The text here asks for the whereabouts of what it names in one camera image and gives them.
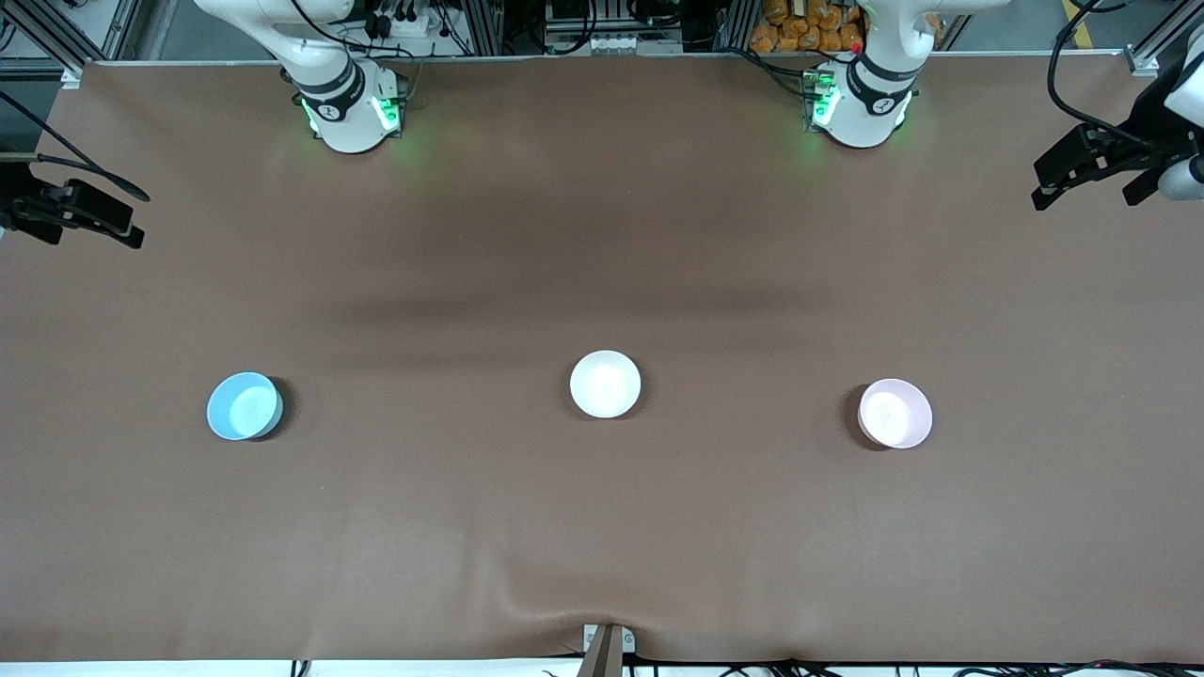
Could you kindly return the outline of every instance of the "black cable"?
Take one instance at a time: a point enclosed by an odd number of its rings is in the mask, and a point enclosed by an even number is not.
[[[325,30],[323,30],[321,27],[319,27],[317,23],[314,23],[314,20],[309,18],[309,14],[305,13],[305,10],[301,8],[301,4],[297,2],[297,0],[289,0],[289,1],[293,2],[293,7],[297,11],[299,14],[301,14],[301,18],[305,20],[305,23],[309,24],[309,28],[312,28],[315,31],[318,31],[318,35],[325,37],[326,40],[331,40],[334,42],[337,42],[337,43],[342,45],[343,47],[349,47],[349,48],[353,48],[353,49],[361,49],[361,51],[364,51],[364,53],[366,53],[370,57],[372,55],[372,51],[373,49],[382,49],[382,51],[388,49],[388,51],[394,52],[397,57],[401,57],[402,54],[405,54],[406,57],[409,57],[411,60],[414,59],[414,55],[409,52],[409,49],[406,49],[406,48],[400,47],[400,46],[397,46],[397,47],[373,47],[371,43],[370,45],[364,45],[361,42],[354,42],[354,41],[350,41],[350,40],[343,40],[342,37],[331,35],[331,34],[326,33]]]
[[[1116,125],[1114,125],[1111,123],[1106,123],[1106,122],[1104,122],[1104,120],[1102,120],[1102,119],[1099,119],[1099,118],[1097,118],[1094,116],[1088,116],[1087,113],[1085,113],[1085,112],[1075,108],[1074,106],[1067,104],[1064,100],[1062,100],[1062,96],[1058,95],[1058,93],[1057,93],[1057,84],[1056,84],[1057,61],[1058,61],[1058,58],[1062,55],[1062,48],[1066,46],[1067,40],[1070,39],[1070,34],[1073,34],[1074,30],[1076,28],[1079,28],[1079,24],[1082,23],[1082,19],[1085,19],[1087,17],[1087,14],[1094,12],[1094,8],[1102,1],[1103,0],[1087,0],[1087,2],[1085,5],[1082,5],[1081,7],[1079,7],[1079,11],[1074,13],[1074,17],[1072,17],[1070,20],[1067,22],[1067,24],[1062,28],[1062,30],[1058,31],[1057,39],[1054,42],[1054,52],[1050,54],[1049,70],[1045,73],[1045,89],[1049,92],[1050,100],[1054,101],[1054,105],[1057,106],[1063,113],[1066,113],[1066,114],[1068,114],[1068,116],[1070,116],[1070,117],[1073,117],[1075,119],[1082,120],[1082,122],[1085,122],[1087,124],[1092,124],[1092,125],[1097,126],[1098,129],[1103,129],[1103,130],[1110,131],[1110,133],[1115,134],[1116,136],[1120,136],[1122,139],[1126,139],[1128,141],[1132,141],[1132,142],[1141,146],[1143,148],[1152,151],[1153,149],[1153,143],[1151,143],[1150,141],[1147,141],[1145,139],[1141,139],[1139,136],[1134,136],[1134,135],[1125,131],[1123,129],[1121,129],[1121,128],[1119,128],[1119,126],[1116,126]]]
[[[759,69],[763,70],[766,72],[766,75],[768,75],[771,78],[773,78],[773,82],[777,83],[778,87],[780,87],[784,90],[789,92],[793,96],[798,96],[801,99],[815,99],[816,98],[816,96],[814,96],[811,94],[805,94],[801,89],[795,89],[787,82],[785,82],[780,77],[778,77],[780,75],[784,75],[784,76],[795,77],[795,78],[802,78],[803,77],[803,71],[801,71],[801,70],[791,70],[791,69],[786,69],[786,67],[783,67],[783,66],[775,66],[773,64],[768,64],[761,57],[757,57],[756,54],[754,54],[752,52],[749,52],[746,49],[740,49],[739,47],[721,47],[721,48],[718,49],[718,52],[719,53],[736,54],[736,55],[743,58],[745,61],[748,61],[748,63],[757,66]]]
[[[147,195],[147,192],[135,186],[134,182],[126,178],[122,178],[120,176],[117,176],[116,173],[104,170],[96,165],[77,163],[76,160],[69,160],[66,158],[55,158],[54,155],[43,155],[41,153],[37,154],[37,161],[46,163],[48,165],[63,165],[66,167],[73,167],[77,170],[95,173],[98,176],[102,176],[108,181],[111,181],[113,186],[117,186],[122,190],[129,193],[135,199],[141,200],[143,202],[150,201],[150,195]]]
[[[51,136],[53,136],[55,141],[58,141],[59,143],[61,143],[67,151],[71,151],[71,153],[75,157],[79,158],[81,160],[88,163],[89,165],[92,165],[92,166],[94,166],[96,169],[100,169],[100,165],[98,165],[95,163],[95,160],[93,160],[88,155],[84,155],[83,151],[81,151],[79,148],[76,148],[75,145],[71,143],[70,141],[67,141],[61,134],[59,134],[58,131],[54,131],[54,128],[52,128],[49,124],[47,124],[46,122],[43,122],[42,118],[35,116],[34,112],[30,111],[29,108],[26,108],[25,106],[23,106],[20,104],[20,101],[13,99],[12,96],[10,96],[5,92],[0,92],[0,99],[4,99],[10,106],[12,106],[13,108],[17,108],[17,112],[19,112],[20,114],[23,114],[26,118],[29,118],[29,120],[33,122],[34,124],[36,124],[37,126],[42,128],[42,130],[46,131],[46,134],[49,134]]]
[[[1069,2],[1072,5],[1074,5],[1079,10],[1081,10],[1084,7],[1084,5],[1079,4],[1076,0],[1069,0]],[[1133,5],[1134,2],[1137,2],[1137,0],[1125,0],[1123,2],[1119,2],[1116,5],[1112,5],[1111,7],[1104,7],[1102,10],[1100,8],[1091,10],[1091,13],[1092,14],[1106,14],[1108,12],[1116,12],[1119,10],[1123,10],[1125,7],[1128,7],[1128,6]]]
[[[539,25],[545,23],[542,13],[538,11],[539,6],[543,5],[543,0],[527,1],[527,37],[530,37],[531,42],[539,48],[541,53],[562,57],[565,54],[572,54],[573,52],[577,52],[582,47],[589,45],[590,39],[594,37],[594,30],[598,25],[598,13],[597,7],[594,6],[594,0],[582,0],[582,2],[585,10],[582,13],[582,35],[568,49],[556,49],[554,47],[549,47],[543,39],[536,34]]]
[[[627,13],[631,14],[631,18],[636,19],[637,22],[649,28],[668,28],[671,25],[681,22],[681,10],[678,10],[672,14],[653,17],[653,16],[641,14],[636,10],[636,1],[637,0],[627,0]]]
[[[34,112],[30,111],[29,108],[26,108],[25,106],[23,106],[20,104],[20,101],[17,101],[16,99],[13,99],[12,96],[10,96],[5,92],[0,92],[0,99],[4,99],[5,102],[7,102],[13,108],[16,108],[17,112],[19,112],[20,114],[25,116],[30,122],[33,122],[37,126],[42,128],[43,131],[46,131],[52,137],[54,137],[54,140],[58,141],[59,143],[61,143],[67,151],[71,151],[71,153],[73,153],[75,157],[77,157],[81,160],[83,160],[82,163],[77,163],[75,160],[69,160],[66,158],[57,158],[57,157],[53,157],[53,155],[42,155],[41,153],[39,153],[37,154],[37,161],[40,161],[40,163],[47,163],[47,164],[52,164],[52,165],[64,165],[64,166],[69,166],[69,167],[75,167],[75,169],[78,169],[78,170],[83,170],[83,171],[88,171],[88,172],[102,176],[102,177],[107,178],[108,181],[113,182],[113,184],[117,186],[118,188],[120,188],[122,190],[129,193],[135,199],[141,200],[143,202],[149,202],[150,201],[150,196],[147,195],[146,190],[142,190],[141,188],[138,188],[137,186],[135,186],[134,182],[131,182],[131,181],[129,181],[126,178],[122,178],[120,176],[117,176],[116,173],[106,170],[105,167],[102,167],[99,164],[96,164],[96,160],[93,160],[88,155],[84,155],[83,151],[81,151],[79,148],[76,148],[75,143],[71,143],[70,141],[67,141],[65,136],[63,136],[61,134],[59,134],[58,131],[55,131],[55,129],[53,126],[51,126],[48,123],[46,123],[45,120],[42,120],[42,118],[35,116]]]
[[[460,37],[460,31],[458,31],[455,25],[452,23],[452,16],[450,12],[448,12],[447,5],[444,5],[442,0],[432,0],[431,6],[435,7],[435,13],[439,16],[439,20],[442,20],[443,25],[448,29],[455,46],[460,48],[460,52],[462,52],[465,57],[471,57],[472,49],[470,49],[468,43]]]

